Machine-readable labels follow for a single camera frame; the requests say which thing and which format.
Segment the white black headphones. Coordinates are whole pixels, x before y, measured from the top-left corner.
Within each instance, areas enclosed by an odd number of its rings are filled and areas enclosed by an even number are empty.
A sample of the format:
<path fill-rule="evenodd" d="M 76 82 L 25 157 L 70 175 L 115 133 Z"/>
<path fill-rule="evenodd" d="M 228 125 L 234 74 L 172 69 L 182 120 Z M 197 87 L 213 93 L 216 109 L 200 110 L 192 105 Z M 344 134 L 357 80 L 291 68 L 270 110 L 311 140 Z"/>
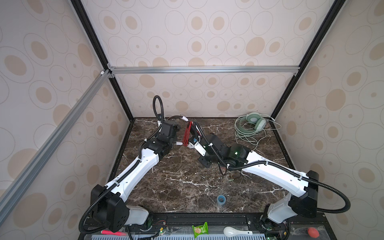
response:
<path fill-rule="evenodd" d="M 187 147 L 188 143 L 190 142 L 190 138 L 192 137 L 192 122 L 189 121 L 189 119 L 185 116 L 171 116 L 168 118 L 168 121 L 182 121 L 187 124 L 182 140 L 176 141 L 177 146 Z"/>

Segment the green headphones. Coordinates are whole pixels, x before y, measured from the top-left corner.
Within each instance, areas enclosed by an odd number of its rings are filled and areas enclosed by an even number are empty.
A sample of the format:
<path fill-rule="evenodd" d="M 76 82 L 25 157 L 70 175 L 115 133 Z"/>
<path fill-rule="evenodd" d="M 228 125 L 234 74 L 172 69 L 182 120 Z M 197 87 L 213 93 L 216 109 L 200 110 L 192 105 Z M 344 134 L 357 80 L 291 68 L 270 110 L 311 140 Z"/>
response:
<path fill-rule="evenodd" d="M 262 131 L 267 121 L 257 112 L 252 112 L 246 115 L 246 120 L 250 124 L 254 124 L 254 130 L 256 133 Z"/>

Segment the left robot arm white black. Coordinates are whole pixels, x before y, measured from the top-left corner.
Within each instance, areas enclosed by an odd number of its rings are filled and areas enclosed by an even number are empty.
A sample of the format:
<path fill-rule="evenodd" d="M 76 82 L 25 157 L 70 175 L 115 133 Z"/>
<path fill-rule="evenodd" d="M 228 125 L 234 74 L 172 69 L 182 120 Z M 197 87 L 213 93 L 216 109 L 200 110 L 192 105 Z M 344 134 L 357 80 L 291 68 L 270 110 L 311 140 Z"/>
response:
<path fill-rule="evenodd" d="M 142 225 L 149 212 L 142 207 L 128 207 L 126 201 L 139 181 L 166 156 L 177 141 L 178 124 L 167 121 L 160 96 L 153 98 L 153 105 L 160 104 L 155 116 L 160 122 L 157 130 L 138 147 L 135 160 L 105 186 L 97 185 L 91 192 L 91 204 L 79 222 L 82 234 L 93 234 L 104 229 L 119 231 L 126 225 Z"/>

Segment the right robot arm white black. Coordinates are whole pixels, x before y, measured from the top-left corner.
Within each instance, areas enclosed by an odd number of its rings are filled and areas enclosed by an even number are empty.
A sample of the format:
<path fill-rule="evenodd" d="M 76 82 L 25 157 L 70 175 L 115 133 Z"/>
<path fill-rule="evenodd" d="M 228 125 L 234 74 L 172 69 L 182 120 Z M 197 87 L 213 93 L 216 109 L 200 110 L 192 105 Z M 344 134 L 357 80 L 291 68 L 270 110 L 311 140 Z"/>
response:
<path fill-rule="evenodd" d="M 283 199 L 265 207 L 263 222 L 280 224 L 295 216 L 314 218 L 318 212 L 341 214 L 351 208 L 351 202 L 345 194 L 319 182 L 317 172 L 304 173 L 286 168 L 240 144 L 228 147 L 216 135 L 206 135 L 196 121 L 191 122 L 190 126 L 190 145 L 201 155 L 199 161 L 202 165 L 208 168 L 217 164 L 221 174 L 244 171 L 264 178 L 289 192 Z M 337 194 L 344 200 L 345 205 L 339 209 L 319 208 L 319 188 Z"/>

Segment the blue tape roll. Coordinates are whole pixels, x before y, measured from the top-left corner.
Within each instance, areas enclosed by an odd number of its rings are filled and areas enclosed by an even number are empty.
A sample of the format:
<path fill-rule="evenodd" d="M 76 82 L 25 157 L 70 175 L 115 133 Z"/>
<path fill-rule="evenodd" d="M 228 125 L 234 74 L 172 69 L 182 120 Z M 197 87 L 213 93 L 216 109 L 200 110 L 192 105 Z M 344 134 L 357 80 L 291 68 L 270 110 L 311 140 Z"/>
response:
<path fill-rule="evenodd" d="M 223 206 L 226 203 L 226 197 L 224 195 L 217 196 L 217 203 L 220 206 Z"/>

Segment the green snack packet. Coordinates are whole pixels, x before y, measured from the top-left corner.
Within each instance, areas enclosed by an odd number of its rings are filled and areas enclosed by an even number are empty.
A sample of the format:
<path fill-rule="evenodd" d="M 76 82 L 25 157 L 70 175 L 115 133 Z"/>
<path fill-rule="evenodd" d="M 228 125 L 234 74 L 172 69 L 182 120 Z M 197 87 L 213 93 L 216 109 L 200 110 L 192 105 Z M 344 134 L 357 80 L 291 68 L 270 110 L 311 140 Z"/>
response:
<path fill-rule="evenodd" d="M 193 235 L 195 239 L 200 235 L 209 234 L 209 227 L 207 222 L 204 222 L 204 224 L 199 226 L 192 226 L 192 229 L 193 229 Z"/>

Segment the white ceramic spoon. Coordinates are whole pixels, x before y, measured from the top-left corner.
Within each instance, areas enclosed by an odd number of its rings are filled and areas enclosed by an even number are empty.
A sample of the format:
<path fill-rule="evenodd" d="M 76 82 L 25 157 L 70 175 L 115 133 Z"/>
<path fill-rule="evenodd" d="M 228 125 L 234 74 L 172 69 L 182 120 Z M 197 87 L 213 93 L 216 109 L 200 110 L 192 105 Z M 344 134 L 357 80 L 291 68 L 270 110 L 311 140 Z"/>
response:
<path fill-rule="evenodd" d="M 223 234 L 228 238 L 232 238 L 232 237 L 242 236 L 242 235 L 252 236 L 253 232 L 252 231 L 238 230 L 238 229 L 235 229 L 233 227 L 225 227 L 223 230 Z"/>

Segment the pink marker pen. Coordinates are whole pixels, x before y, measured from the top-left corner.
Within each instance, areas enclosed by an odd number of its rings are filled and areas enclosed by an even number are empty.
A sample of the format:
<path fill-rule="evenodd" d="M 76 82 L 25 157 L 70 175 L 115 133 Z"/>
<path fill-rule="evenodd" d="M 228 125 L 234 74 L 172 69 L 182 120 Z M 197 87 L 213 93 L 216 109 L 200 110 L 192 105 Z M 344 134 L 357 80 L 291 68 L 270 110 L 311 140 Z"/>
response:
<path fill-rule="evenodd" d="M 108 230 L 102 230 L 101 231 L 102 235 L 114 235 L 114 236 L 127 236 L 127 233 L 124 232 L 112 232 Z"/>

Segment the red ball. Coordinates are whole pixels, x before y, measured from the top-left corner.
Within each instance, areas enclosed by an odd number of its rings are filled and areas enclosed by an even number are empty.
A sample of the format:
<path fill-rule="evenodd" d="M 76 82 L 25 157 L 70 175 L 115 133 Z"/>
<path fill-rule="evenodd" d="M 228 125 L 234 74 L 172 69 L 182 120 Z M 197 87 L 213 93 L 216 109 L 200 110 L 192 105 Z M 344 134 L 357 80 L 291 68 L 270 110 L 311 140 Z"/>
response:
<path fill-rule="evenodd" d="M 317 239 L 320 236 L 319 231 L 313 227 L 308 228 L 307 233 L 313 239 Z"/>

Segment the left diagonal aluminium rail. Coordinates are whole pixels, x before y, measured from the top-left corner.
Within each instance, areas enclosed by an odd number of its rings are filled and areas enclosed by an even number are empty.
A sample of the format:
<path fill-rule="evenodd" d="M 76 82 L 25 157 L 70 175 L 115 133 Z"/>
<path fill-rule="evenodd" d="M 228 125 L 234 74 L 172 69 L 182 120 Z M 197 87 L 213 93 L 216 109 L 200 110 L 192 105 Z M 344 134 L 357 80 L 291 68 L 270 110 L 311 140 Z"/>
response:
<path fill-rule="evenodd" d="M 55 150 L 84 112 L 85 108 L 89 105 L 104 82 L 109 79 L 111 72 L 111 70 L 104 70 L 104 73 L 102 75 L 100 74 L 94 80 L 43 146 L 37 151 L 32 160 L 10 185 L 10 188 L 1 199 L 1 224 L 9 217 L 10 213 L 39 175 Z"/>

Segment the horizontal aluminium rail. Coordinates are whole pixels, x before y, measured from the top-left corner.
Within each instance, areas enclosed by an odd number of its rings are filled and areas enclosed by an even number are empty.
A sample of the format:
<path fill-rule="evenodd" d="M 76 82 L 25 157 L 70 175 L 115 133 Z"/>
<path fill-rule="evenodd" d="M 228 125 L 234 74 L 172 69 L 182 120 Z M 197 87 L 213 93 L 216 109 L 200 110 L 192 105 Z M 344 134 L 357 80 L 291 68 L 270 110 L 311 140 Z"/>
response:
<path fill-rule="evenodd" d="M 297 73 L 299 66 L 113 67 L 113 74 Z"/>

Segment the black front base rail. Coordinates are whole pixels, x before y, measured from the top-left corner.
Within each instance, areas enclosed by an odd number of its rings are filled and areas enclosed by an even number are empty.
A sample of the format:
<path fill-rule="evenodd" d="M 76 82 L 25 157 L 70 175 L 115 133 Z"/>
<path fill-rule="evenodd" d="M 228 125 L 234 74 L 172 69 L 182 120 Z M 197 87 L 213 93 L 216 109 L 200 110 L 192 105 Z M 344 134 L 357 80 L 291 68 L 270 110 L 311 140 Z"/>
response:
<path fill-rule="evenodd" d="M 209 234 L 196 239 L 192 226 L 208 223 Z M 81 235 L 82 240 L 227 240 L 225 227 L 252 231 L 252 236 L 236 236 L 234 240 L 334 240 L 336 236 L 324 214 L 314 219 L 292 217 L 281 224 L 262 225 L 260 213 L 161 213 L 150 215 L 143 225 L 123 226 L 118 232 L 127 236 L 102 235 L 97 232 Z M 320 236 L 311 238 L 308 228 L 316 228 Z"/>

